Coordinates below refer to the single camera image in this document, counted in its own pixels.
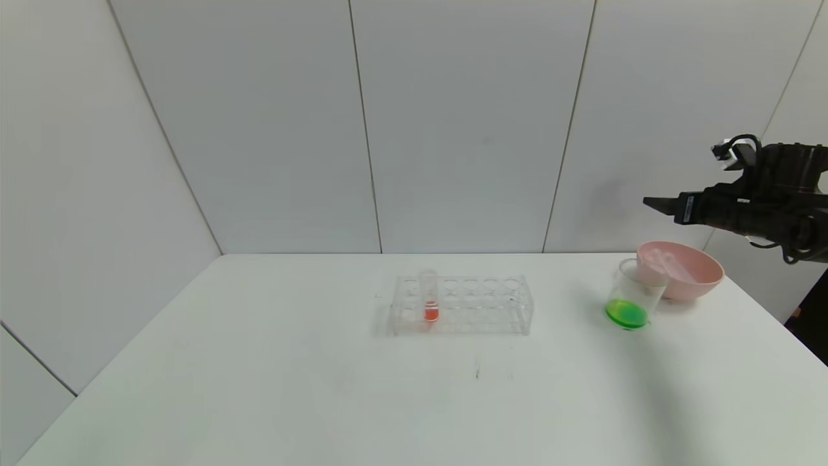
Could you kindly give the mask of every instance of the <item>glass beaker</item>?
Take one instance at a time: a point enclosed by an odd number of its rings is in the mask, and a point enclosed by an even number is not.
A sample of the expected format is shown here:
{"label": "glass beaker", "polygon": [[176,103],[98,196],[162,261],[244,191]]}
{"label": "glass beaker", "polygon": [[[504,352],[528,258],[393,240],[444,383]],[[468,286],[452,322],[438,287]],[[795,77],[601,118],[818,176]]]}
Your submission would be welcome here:
{"label": "glass beaker", "polygon": [[604,311],[621,327],[629,330],[644,327],[669,281],[670,277],[652,271],[640,274],[635,259],[622,260]]}

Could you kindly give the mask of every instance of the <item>test tube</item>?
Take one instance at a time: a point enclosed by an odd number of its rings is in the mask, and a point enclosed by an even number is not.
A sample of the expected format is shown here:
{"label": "test tube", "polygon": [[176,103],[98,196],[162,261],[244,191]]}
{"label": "test tube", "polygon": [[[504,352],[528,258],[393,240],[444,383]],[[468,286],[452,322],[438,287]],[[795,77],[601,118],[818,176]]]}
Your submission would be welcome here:
{"label": "test tube", "polygon": [[420,293],[423,318],[427,322],[435,322],[440,316],[440,308],[437,304],[437,273],[434,270],[420,273]]}

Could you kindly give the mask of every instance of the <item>white table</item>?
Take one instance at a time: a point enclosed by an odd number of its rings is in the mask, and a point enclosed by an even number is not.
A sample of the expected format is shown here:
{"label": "white table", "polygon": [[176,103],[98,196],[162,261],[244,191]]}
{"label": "white table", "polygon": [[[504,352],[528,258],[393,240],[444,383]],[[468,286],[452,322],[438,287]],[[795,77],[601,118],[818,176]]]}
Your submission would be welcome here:
{"label": "white table", "polygon": [[[629,256],[226,255],[19,464],[828,464],[825,366],[729,279],[622,330]],[[425,267],[525,274],[531,335],[389,335]]]}

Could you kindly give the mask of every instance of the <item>cable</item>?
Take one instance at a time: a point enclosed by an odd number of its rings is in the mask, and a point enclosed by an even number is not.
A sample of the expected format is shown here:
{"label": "cable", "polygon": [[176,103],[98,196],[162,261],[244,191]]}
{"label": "cable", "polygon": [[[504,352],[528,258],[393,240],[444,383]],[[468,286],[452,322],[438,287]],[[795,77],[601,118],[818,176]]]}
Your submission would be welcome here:
{"label": "cable", "polygon": [[813,253],[811,255],[806,255],[805,257],[798,257],[797,260],[814,260],[817,257],[825,254],[826,252],[828,252],[828,246],[826,246],[826,247],[824,247],[820,250],[817,250],[815,253]]}
{"label": "cable", "polygon": [[760,250],[771,250],[771,249],[779,246],[779,243],[771,243],[769,245],[758,245],[758,244],[752,242],[751,240],[748,240],[748,243],[750,243],[750,245],[753,246],[754,248],[759,248]]}
{"label": "cable", "polygon": [[789,251],[790,249],[787,246],[782,247],[782,260],[785,261],[785,264],[794,265],[795,263],[799,262],[799,259],[791,257],[791,255],[788,254]]}
{"label": "cable", "polygon": [[[736,143],[736,141],[740,139],[750,139],[753,142],[753,149],[756,150],[756,159],[759,160],[759,153],[762,152],[762,143],[760,143],[756,136],[752,134],[740,134],[739,136],[734,136],[730,139],[730,141],[728,141],[724,144],[724,146],[722,146],[722,151],[728,152]],[[739,151],[734,151],[734,155],[736,156],[736,159],[739,160],[743,165],[747,165],[744,162],[744,158],[742,157],[742,154],[739,153]]]}

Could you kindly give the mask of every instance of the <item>black robotic arm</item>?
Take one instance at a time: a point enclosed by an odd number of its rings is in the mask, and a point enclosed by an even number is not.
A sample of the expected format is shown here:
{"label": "black robotic arm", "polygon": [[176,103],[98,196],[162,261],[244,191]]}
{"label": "black robotic arm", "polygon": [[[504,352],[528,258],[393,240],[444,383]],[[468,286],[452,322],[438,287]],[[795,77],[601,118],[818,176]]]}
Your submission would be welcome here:
{"label": "black robotic arm", "polygon": [[782,248],[788,264],[828,262],[828,195],[816,187],[828,171],[828,148],[771,144],[762,147],[741,134],[711,148],[728,171],[742,170],[732,183],[718,183],[676,198],[644,197],[644,204],[673,216],[679,225],[708,225],[770,241],[751,245]]}

